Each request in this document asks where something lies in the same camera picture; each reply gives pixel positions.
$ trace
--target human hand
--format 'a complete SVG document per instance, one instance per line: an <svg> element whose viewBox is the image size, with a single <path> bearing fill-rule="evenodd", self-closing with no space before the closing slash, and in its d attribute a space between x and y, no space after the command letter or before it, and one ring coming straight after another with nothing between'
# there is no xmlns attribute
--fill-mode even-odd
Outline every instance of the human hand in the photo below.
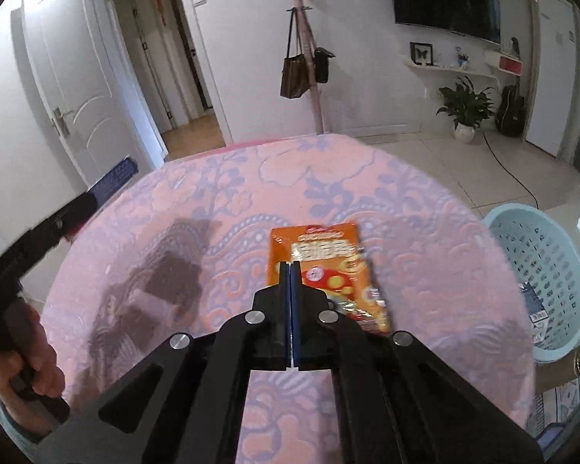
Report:
<svg viewBox="0 0 580 464"><path fill-rule="evenodd" d="M32 389L38 395L58 398L65 388L65 378L62 370L56 365L56 351L48 343L39 313L30 305L26 305L25 309L26 318L33 329L32 342L26 355L28 364L36 372L32 380ZM25 364L17 352L0 353L0 399L9 415L22 428L45 435L52 431L54 423L20 399L10 385L10 380L22 371Z"/></svg>

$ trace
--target black cable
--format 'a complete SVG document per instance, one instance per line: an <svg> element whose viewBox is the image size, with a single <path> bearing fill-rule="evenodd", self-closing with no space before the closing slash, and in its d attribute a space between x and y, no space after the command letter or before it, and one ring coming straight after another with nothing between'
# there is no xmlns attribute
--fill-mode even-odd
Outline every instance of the black cable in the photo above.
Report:
<svg viewBox="0 0 580 464"><path fill-rule="evenodd" d="M534 201L535 201L535 207L536 207L537 209L539 209L539 202L537 202L537 197L535 197L535 196L532 194L532 192L531 192L531 191L530 191L528 188L526 188L526 187L524 186L524 184L523 184L523 183L522 183L522 182L521 182L521 181L520 181L518 178L516 178L516 177L515 177L513 174L511 174L511 173L510 173L510 172L507 170L507 168L506 168L506 167L505 167L503 164L501 164L500 160L498 160L498 157L496 157L496 154L494 153L494 151L493 151L492 147L490 146L490 143L488 143L488 141L487 141L487 137L486 137L486 131L483 131L483 135L484 135L484 140L486 141L486 145L487 145L487 147L490 149L490 153L492 153L493 157L496 159L496 162L498 162L498 165L500 165L500 167L502 167L504 170L506 170L506 171L507 171L507 174L508 174L509 176L511 176L511 177L512 177L512 178L513 178L515 181L517 181L518 183L520 183L520 185L522 185L523 189L524 189L524 190L526 190L526 191L527 191L527 192L528 192L528 193L531 195L531 197L534 199Z"/></svg>

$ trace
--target orange snack package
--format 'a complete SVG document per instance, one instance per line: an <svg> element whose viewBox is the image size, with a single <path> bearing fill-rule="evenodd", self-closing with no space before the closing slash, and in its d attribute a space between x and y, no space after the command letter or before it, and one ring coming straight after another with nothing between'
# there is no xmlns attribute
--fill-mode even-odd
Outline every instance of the orange snack package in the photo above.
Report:
<svg viewBox="0 0 580 464"><path fill-rule="evenodd" d="M372 286L356 224L275 228L268 257L269 285L279 282L281 261L300 261L303 284L324 291L339 312L364 330L390 332L385 301Z"/></svg>

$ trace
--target pink pole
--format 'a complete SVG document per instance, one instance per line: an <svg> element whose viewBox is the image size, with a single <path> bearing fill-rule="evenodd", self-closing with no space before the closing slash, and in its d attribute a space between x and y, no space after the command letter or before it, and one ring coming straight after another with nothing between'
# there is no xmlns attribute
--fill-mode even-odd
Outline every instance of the pink pole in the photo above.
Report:
<svg viewBox="0 0 580 464"><path fill-rule="evenodd" d="M312 111L314 112L314 122L316 123L316 134L322 134L324 127L322 125L322 107L320 106L320 91L316 82L316 72L314 70L314 57L312 56L312 45L309 36L309 28L307 27L307 16L303 10L303 0L294 0L294 6L299 10L297 12L300 42L307 61L307 69L309 71L309 91L312 98Z"/></svg>

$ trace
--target doorway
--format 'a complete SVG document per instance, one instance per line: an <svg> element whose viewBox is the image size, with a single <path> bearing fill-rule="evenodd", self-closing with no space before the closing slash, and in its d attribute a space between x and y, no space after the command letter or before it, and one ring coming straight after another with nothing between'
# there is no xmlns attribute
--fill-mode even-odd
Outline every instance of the doorway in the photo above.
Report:
<svg viewBox="0 0 580 464"><path fill-rule="evenodd" d="M181 0L111 0L118 33L167 148L165 162L225 146Z"/></svg>

